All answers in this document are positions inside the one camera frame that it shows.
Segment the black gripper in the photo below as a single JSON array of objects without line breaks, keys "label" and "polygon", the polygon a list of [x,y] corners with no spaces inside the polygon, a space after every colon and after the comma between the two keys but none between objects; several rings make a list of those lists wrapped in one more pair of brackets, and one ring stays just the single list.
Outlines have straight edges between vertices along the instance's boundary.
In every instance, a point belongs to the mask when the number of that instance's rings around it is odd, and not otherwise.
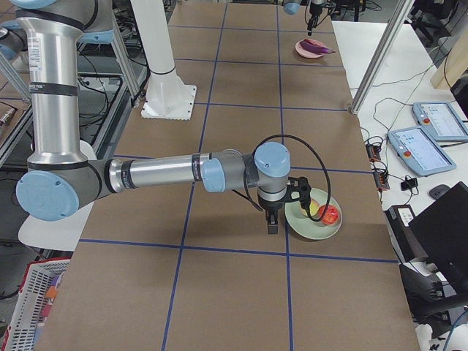
[{"label": "black gripper", "polygon": [[275,235],[279,231],[278,211],[284,207],[284,202],[267,201],[259,199],[259,205],[265,210],[265,220],[267,222],[267,234]]},{"label": "black gripper", "polygon": [[319,19],[322,14],[322,5],[311,3],[309,6],[309,13],[311,17],[307,24],[307,35],[311,36],[313,29],[316,27],[316,19]]}]

